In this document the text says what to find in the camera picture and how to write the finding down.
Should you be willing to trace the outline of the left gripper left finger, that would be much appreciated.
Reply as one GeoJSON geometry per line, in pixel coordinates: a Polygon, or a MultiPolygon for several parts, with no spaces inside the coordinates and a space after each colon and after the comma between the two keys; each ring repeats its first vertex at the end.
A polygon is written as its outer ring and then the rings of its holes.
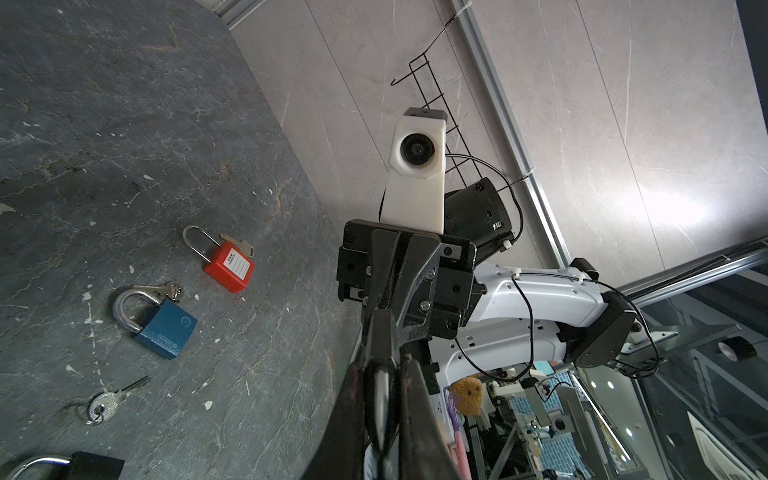
{"type": "Polygon", "coordinates": [[[363,370],[347,369],[321,442],[301,479],[362,479],[365,458],[363,370]]]}

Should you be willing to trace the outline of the red padlock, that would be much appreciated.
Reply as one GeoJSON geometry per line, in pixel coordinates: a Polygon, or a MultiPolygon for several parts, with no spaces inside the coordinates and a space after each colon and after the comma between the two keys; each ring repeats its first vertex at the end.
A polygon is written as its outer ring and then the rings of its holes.
{"type": "Polygon", "coordinates": [[[203,271],[216,280],[231,293],[243,291],[250,282],[255,263],[253,246],[245,241],[236,240],[226,234],[220,234],[218,239],[212,237],[203,228],[188,225],[182,230],[184,243],[199,257],[205,266],[203,271]],[[190,240],[189,233],[197,230],[215,245],[211,256],[198,249],[190,240]]]}

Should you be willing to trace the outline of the blue padlock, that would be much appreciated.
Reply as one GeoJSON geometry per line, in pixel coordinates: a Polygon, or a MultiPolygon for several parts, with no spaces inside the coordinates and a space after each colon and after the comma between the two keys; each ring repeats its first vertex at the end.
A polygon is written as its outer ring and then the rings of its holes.
{"type": "Polygon", "coordinates": [[[137,343],[162,358],[175,359],[187,345],[197,327],[198,320],[179,306],[184,294],[180,283],[170,281],[164,285],[135,285],[119,293],[111,310],[115,320],[134,334],[137,343]],[[133,297],[146,300],[155,311],[145,325],[131,319],[125,304],[133,297]]]}

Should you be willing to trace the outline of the small silver key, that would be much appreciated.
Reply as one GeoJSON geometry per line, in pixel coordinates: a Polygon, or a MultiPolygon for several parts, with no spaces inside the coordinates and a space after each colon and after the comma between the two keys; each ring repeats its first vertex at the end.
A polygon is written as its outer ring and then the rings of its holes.
{"type": "Polygon", "coordinates": [[[76,413],[86,425],[101,425],[111,419],[135,390],[146,386],[151,381],[150,376],[144,376],[139,380],[118,390],[107,390],[96,394],[86,404],[76,408],[76,413]]]}

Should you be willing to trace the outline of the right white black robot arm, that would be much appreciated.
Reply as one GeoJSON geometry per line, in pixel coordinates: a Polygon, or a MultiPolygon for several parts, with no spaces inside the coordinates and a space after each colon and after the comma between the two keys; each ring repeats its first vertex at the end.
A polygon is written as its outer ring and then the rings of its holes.
{"type": "Polygon", "coordinates": [[[482,370],[534,361],[611,362],[636,321],[632,305],[599,285],[583,259],[562,270],[492,265],[510,240],[500,194],[481,179],[445,197],[443,234],[352,220],[337,279],[360,302],[357,362],[368,391],[395,391],[408,362],[431,392],[482,370]]]}

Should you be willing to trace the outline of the black padlock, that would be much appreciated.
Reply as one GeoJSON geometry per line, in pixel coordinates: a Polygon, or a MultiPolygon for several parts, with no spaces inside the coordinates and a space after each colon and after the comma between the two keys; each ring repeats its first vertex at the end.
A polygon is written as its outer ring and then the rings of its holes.
{"type": "Polygon", "coordinates": [[[6,478],[19,479],[23,473],[37,465],[61,467],[60,479],[117,480],[124,469],[125,461],[82,451],[71,456],[36,455],[17,464],[6,478]]]}
{"type": "Polygon", "coordinates": [[[397,312],[391,301],[364,310],[364,421],[376,459],[386,459],[399,430],[401,411],[397,312]]]}

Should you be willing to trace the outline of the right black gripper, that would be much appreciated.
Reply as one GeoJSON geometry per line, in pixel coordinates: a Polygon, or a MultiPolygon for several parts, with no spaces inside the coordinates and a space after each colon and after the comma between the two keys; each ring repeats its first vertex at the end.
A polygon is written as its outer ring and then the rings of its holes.
{"type": "Polygon", "coordinates": [[[337,281],[342,301],[364,312],[395,310],[397,347],[451,339],[471,315],[475,245],[463,238],[351,220],[344,227],[337,281]]]}

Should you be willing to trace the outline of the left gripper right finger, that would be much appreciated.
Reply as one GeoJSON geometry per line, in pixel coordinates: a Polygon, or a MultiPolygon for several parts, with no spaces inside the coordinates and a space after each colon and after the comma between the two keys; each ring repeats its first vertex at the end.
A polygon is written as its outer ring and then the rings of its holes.
{"type": "Polygon", "coordinates": [[[460,479],[432,412],[420,364],[406,354],[400,369],[400,479],[460,479]]]}

